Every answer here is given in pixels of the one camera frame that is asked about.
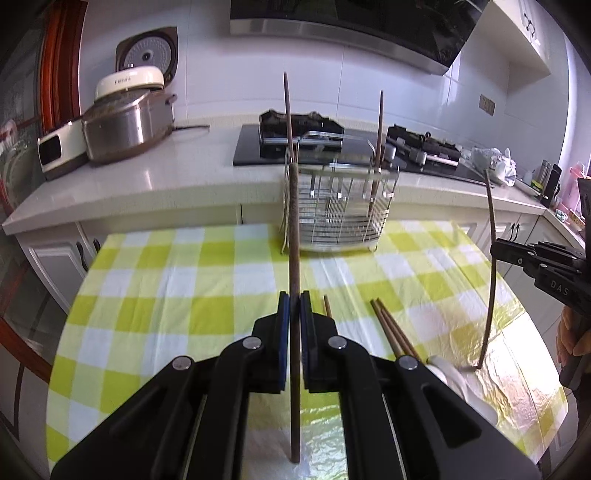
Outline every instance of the human hand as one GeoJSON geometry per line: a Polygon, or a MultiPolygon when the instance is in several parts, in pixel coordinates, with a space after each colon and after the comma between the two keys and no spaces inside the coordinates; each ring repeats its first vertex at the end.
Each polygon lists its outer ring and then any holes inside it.
{"type": "Polygon", "coordinates": [[[591,353],[591,330],[587,330],[577,342],[574,333],[571,332],[574,323],[574,312],[569,307],[562,309],[562,318],[558,324],[556,337],[556,353],[558,362],[564,366],[570,355],[582,356],[591,353]]]}

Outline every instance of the yellow and white tablecloth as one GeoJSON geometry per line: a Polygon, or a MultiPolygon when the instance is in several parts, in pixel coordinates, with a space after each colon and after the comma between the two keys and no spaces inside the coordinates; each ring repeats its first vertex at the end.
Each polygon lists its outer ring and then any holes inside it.
{"type": "MultiPolygon", "coordinates": [[[[68,316],[51,375],[47,456],[69,449],[177,355],[218,355],[277,310],[288,257],[269,225],[110,235],[68,316]]],[[[393,358],[369,305],[380,297],[419,354],[475,365],[490,263],[449,222],[388,222],[375,252],[304,254],[301,286],[313,308],[330,298],[339,333],[393,358]]],[[[485,367],[464,374],[499,414],[498,429],[534,462],[567,411],[554,364],[503,279],[485,367]]],[[[289,452],[289,393],[252,394],[243,477],[345,478],[336,394],[302,392],[303,461],[289,452]]]]}

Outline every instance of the upper cabinet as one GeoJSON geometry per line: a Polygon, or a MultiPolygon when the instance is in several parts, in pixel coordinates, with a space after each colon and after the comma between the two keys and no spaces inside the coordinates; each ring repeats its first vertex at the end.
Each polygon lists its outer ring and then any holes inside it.
{"type": "Polygon", "coordinates": [[[550,74],[544,23],[536,0],[492,0],[476,26],[509,61],[550,74]]]}

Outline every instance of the white countertop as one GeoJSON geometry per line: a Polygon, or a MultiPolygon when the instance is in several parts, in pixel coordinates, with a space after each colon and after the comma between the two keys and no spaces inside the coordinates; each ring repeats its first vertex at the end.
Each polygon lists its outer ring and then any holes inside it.
{"type": "Polygon", "coordinates": [[[569,241],[572,247],[582,249],[583,252],[585,251],[585,241],[570,225],[562,223],[560,220],[558,220],[553,211],[547,209],[544,212],[544,218],[548,220],[552,226],[569,241]]]}
{"type": "MultiPolygon", "coordinates": [[[[113,215],[280,202],[283,166],[234,167],[240,127],[174,132],[157,147],[118,163],[82,168],[41,185],[4,222],[7,235],[113,215]]],[[[493,189],[501,211],[545,208],[516,188],[493,189]]],[[[487,208],[483,186],[401,173],[397,203],[487,208]]]]}

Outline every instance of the dish rack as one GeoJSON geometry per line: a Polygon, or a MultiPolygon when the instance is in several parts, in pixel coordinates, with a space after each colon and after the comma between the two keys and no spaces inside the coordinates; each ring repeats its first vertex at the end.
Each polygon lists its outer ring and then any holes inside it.
{"type": "MultiPolygon", "coordinates": [[[[308,132],[295,144],[299,158],[300,141],[322,132],[308,132]]],[[[369,168],[333,160],[322,166],[298,164],[298,202],[300,249],[315,252],[346,251],[359,248],[375,249],[390,212],[390,204],[398,183],[399,171],[373,168],[374,146],[364,138],[330,134],[349,140],[367,142],[373,152],[369,168]]],[[[283,197],[283,250],[288,239],[289,152],[285,154],[285,183],[283,197]]]]}

